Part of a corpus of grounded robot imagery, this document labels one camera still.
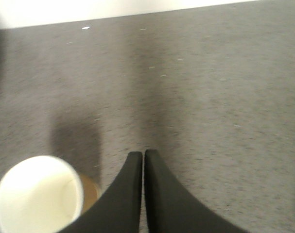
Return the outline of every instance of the white paper cup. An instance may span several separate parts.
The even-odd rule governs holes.
[[[32,157],[15,165],[0,181],[0,233],[57,232],[99,196],[91,179],[80,178],[64,160]]]

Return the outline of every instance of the cup rim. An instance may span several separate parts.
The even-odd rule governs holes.
[[[83,190],[83,184],[82,181],[79,177],[78,172],[74,169],[74,167],[72,165],[70,165],[68,162],[66,162],[65,160],[56,157],[56,156],[52,156],[52,155],[38,155],[38,156],[33,156],[31,158],[22,160],[21,162],[17,163],[16,165],[12,166],[10,169],[8,169],[6,171],[6,173],[3,175],[3,177],[0,180],[0,194],[1,194],[1,188],[2,188],[2,184],[5,182],[6,176],[8,175],[8,173],[15,167],[17,167],[18,165],[21,165],[23,163],[25,163],[26,161],[30,161],[30,160],[35,160],[38,158],[42,158],[42,157],[46,157],[51,159],[52,161],[58,161],[60,162],[60,164],[62,164],[62,166],[64,166],[66,169],[68,169],[68,171],[72,174],[73,176],[73,180],[75,181],[76,185],[75,185],[75,189],[76,189],[76,193],[78,194],[77,196],[77,202],[76,202],[76,207],[75,207],[75,212],[73,215],[73,218],[71,220],[71,222],[69,224],[71,224],[73,221],[75,221],[81,214],[82,209],[83,209],[83,205],[84,205],[84,190]],[[6,229],[4,228],[4,226],[2,226],[2,224],[0,223],[0,233],[8,233],[6,231]]]

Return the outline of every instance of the white wall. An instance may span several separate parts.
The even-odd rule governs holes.
[[[0,28],[136,15],[250,0],[0,0]]]

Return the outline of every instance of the gray carpet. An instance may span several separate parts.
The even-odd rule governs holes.
[[[147,148],[231,222],[295,233],[295,0],[0,31],[0,178],[51,154],[105,190]]]

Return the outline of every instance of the paper cup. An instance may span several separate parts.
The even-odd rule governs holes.
[[[0,233],[54,233],[76,220],[100,196],[94,182],[64,160],[37,156],[0,181]]]

